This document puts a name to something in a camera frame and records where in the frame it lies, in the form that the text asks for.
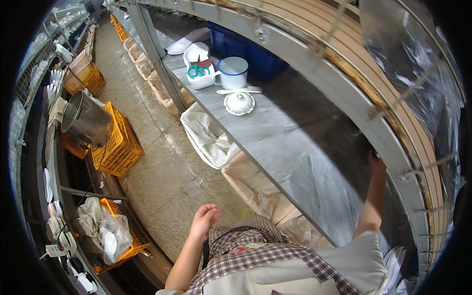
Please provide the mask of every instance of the mug handle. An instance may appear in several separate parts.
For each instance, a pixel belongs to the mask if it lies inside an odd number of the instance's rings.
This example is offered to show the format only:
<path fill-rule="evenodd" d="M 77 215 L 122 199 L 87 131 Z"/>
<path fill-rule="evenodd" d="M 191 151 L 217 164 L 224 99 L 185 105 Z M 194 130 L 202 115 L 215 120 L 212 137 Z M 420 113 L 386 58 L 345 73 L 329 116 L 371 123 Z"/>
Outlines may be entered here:
<path fill-rule="evenodd" d="M 217 71 L 217 72 L 214 72 L 212 75 L 211 75 L 211 80 L 213 81 L 213 84 L 217 85 L 217 86 L 221 86 L 221 83 L 219 82 L 216 82 L 216 76 L 220 75 L 221 72 L 220 71 Z"/>

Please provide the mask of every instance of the forearm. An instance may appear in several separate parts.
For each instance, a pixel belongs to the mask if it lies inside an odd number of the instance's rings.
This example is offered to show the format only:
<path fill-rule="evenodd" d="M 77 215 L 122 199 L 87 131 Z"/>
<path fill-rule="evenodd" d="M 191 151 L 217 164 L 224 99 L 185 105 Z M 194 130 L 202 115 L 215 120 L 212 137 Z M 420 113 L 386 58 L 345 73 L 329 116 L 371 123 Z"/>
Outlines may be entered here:
<path fill-rule="evenodd" d="M 377 232 L 380 230 L 383 216 L 383 194 L 385 191 L 386 179 L 386 170 L 372 175 L 364 208 L 361 212 L 359 224 L 357 225 L 353 238 L 368 230 L 375 230 Z"/>
<path fill-rule="evenodd" d="M 187 291 L 198 271 L 202 256 L 201 239 L 188 237 L 166 281 L 166 289 Z"/>

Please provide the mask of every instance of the apron strap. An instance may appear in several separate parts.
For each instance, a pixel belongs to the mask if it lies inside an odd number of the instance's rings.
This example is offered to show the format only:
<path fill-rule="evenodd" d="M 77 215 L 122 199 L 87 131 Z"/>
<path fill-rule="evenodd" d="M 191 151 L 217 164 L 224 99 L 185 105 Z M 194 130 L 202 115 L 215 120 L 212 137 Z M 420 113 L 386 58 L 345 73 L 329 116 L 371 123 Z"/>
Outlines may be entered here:
<path fill-rule="evenodd" d="M 253 228 L 253 227 L 249 227 L 249 226 L 243 226 L 243 227 L 237 227 L 237 228 L 233 228 L 229 231 L 227 231 L 226 233 L 220 235 L 216 240 L 213 241 L 216 242 L 218 241 L 221 237 L 229 234 L 229 233 L 233 233 L 233 232 L 236 232 L 236 231 L 247 231 L 247 230 L 250 230 L 250 229 L 256 229 L 258 230 L 257 228 Z M 208 239 L 206 239 L 206 241 L 203 243 L 203 264 L 202 264 L 202 270 L 205 269 L 208 265 L 208 262 L 210 261 L 210 242 Z"/>

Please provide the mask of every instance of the enamel mug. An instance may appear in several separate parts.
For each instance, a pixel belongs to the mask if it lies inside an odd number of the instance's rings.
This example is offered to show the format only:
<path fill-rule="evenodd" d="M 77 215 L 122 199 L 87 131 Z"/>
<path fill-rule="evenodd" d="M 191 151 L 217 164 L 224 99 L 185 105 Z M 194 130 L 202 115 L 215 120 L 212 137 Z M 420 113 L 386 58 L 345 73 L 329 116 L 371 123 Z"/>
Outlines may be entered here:
<path fill-rule="evenodd" d="M 226 90 L 246 87 L 247 61 L 243 58 L 231 56 L 222 59 L 218 63 L 218 71 L 211 75 L 213 83 L 223 86 Z M 220 76 L 220 83 L 216 82 L 216 76 Z"/>

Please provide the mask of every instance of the black cable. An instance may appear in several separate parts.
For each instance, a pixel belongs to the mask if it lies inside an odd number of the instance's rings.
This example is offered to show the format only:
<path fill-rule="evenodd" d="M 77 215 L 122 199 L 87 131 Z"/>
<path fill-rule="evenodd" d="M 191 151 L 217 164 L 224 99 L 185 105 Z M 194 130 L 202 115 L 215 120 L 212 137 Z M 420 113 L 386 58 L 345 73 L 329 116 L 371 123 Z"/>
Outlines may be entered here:
<path fill-rule="evenodd" d="M 105 158 L 105 154 L 107 152 L 107 144 L 108 144 L 108 140 L 107 140 L 107 137 L 105 136 L 105 141 L 107 142 L 105 144 L 105 147 L 104 147 L 104 151 L 103 151 L 103 156 L 101 157 L 101 160 L 100 160 L 100 164 L 98 165 L 98 169 L 97 169 L 97 173 L 95 173 L 95 176 L 92 178 L 92 182 L 90 183 L 89 187 L 87 188 L 87 190 L 85 191 L 85 194 L 82 196 L 82 198 L 80 199 L 79 201 L 79 204 L 76 206 L 76 208 L 74 209 L 74 211 L 72 212 L 72 214 L 70 215 L 70 218 L 68 221 L 66 221 L 66 223 L 64 224 L 64 226 L 61 228 L 59 234 L 57 235 L 57 245 L 58 245 L 58 248 L 61 249 L 61 250 L 64 250 L 64 247 L 61 245 L 60 243 L 60 240 L 59 240 L 59 237 L 60 237 L 60 234 L 62 233 L 62 231 L 64 231 L 64 229 L 66 228 L 67 224 L 69 224 L 69 222 L 72 220 L 72 216 L 74 215 L 74 213 L 77 211 L 77 208 L 79 208 L 79 206 L 81 205 L 82 201 L 85 199 L 85 197 L 87 196 L 87 193 L 89 191 L 89 189 L 92 187 L 93 185 L 93 182 L 95 181 L 95 178 L 97 177 L 98 173 L 100 172 L 100 167 L 101 167 L 101 164 L 103 163 L 103 159 Z"/>

